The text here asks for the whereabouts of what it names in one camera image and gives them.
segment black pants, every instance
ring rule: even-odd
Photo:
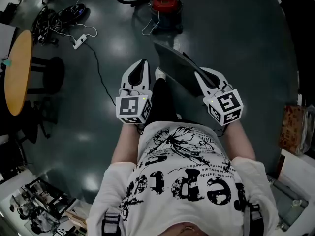
[[[173,97],[164,79],[158,79],[154,84],[152,107],[146,125],[159,120],[178,121]]]

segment table leg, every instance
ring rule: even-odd
[[[49,60],[47,60],[47,59],[42,59],[42,58],[37,58],[37,57],[33,57],[33,58],[31,59],[31,62],[32,62],[33,64],[38,64],[38,65],[48,65]]]
[[[45,72],[45,67],[40,67],[40,66],[31,66],[31,71],[34,71],[34,72]]]
[[[27,92],[27,94],[42,94],[42,93],[44,93],[44,94],[48,93],[47,89],[45,89],[45,88],[28,88],[28,92]]]

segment wooden round table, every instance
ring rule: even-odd
[[[32,57],[33,38],[29,30],[22,32],[15,40],[8,60],[4,77],[4,94],[10,113],[20,114],[26,94],[48,93],[59,91],[63,84],[64,64],[61,58],[50,60]],[[44,88],[28,88],[30,71],[43,73]]]
[[[27,84],[32,63],[33,39],[29,30],[25,30],[15,40],[6,67],[4,78],[4,94],[10,113],[17,116],[24,105]]]

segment black and white marker cube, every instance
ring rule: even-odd
[[[123,123],[145,123],[151,109],[148,95],[116,97],[116,116]]]
[[[221,126],[241,118],[244,106],[236,89],[218,96],[205,97],[203,101],[208,106],[209,114]]]

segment white power strip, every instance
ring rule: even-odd
[[[83,44],[83,42],[84,42],[85,40],[87,40],[87,37],[86,37],[85,34],[83,34],[81,37],[79,37],[78,40],[75,41],[75,44],[73,45],[73,48],[74,48],[75,50],[77,50],[77,49]]]

